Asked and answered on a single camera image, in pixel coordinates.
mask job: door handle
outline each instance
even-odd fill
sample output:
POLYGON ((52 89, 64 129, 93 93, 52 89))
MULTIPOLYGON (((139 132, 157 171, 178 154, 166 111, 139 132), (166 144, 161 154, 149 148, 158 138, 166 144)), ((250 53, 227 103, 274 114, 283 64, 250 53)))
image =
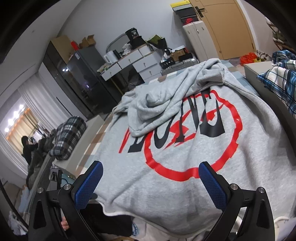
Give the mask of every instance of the door handle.
POLYGON ((198 8, 198 7, 195 7, 196 11, 198 12, 199 16, 201 18, 203 18, 203 14, 202 14, 202 11, 204 11, 205 9, 204 8, 198 8))

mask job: blue gripper pad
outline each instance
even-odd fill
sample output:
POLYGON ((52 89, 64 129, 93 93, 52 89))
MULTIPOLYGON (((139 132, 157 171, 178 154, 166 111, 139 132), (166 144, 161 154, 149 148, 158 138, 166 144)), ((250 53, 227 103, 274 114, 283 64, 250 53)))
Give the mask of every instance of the blue gripper pad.
POLYGON ((83 174, 87 175, 87 177, 75 193, 74 203, 77 210, 84 209, 86 207, 91 195, 94 193, 94 190, 103 176, 103 171, 103 164, 99 161, 94 161, 85 174, 83 174))
POLYGON ((227 206, 226 193, 223 191, 223 189, 214 178, 214 176, 211 174, 211 172, 208 170, 208 168, 205 166, 205 164, 199 164, 198 173, 203 185, 205 186, 205 189, 210 195, 216 208, 224 211, 227 206))

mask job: white desk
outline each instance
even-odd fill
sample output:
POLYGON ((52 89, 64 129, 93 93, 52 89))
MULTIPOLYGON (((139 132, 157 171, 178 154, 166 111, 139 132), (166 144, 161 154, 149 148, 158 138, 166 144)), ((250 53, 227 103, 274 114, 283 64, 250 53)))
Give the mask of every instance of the white desk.
POLYGON ((157 51, 151 51, 149 46, 145 44, 115 62, 109 69, 105 70, 101 76, 107 81, 122 69, 132 64, 141 75, 144 82, 148 83, 161 76, 160 60, 161 56, 157 51))

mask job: gray sweatshirt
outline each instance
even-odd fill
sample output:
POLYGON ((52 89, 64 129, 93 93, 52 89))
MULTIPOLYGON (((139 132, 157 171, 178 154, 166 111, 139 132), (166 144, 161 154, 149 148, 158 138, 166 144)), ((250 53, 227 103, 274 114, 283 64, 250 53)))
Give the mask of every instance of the gray sweatshirt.
POLYGON ((96 152, 106 215, 139 217, 178 237, 210 228, 221 212, 199 179, 207 161, 229 183, 263 186, 274 218, 290 216, 296 158, 286 133, 218 59, 126 93, 114 112, 96 152))

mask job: metal screw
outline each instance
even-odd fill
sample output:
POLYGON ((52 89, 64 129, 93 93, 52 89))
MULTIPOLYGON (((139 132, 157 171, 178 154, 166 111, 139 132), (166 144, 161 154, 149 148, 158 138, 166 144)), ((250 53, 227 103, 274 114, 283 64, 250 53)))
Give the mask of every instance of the metal screw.
POLYGON ((71 188, 71 184, 66 184, 65 186, 64 186, 64 189, 65 190, 69 190, 71 188))
POLYGON ((238 185, 232 183, 232 184, 230 184, 230 188, 231 188, 232 190, 237 190, 239 187, 238 187, 238 185))
POLYGON ((265 193, 265 189, 263 187, 258 187, 258 191, 261 193, 265 193))
POLYGON ((38 192, 38 193, 42 193, 43 191, 44 191, 43 188, 38 188, 38 189, 37 189, 37 192, 38 192))

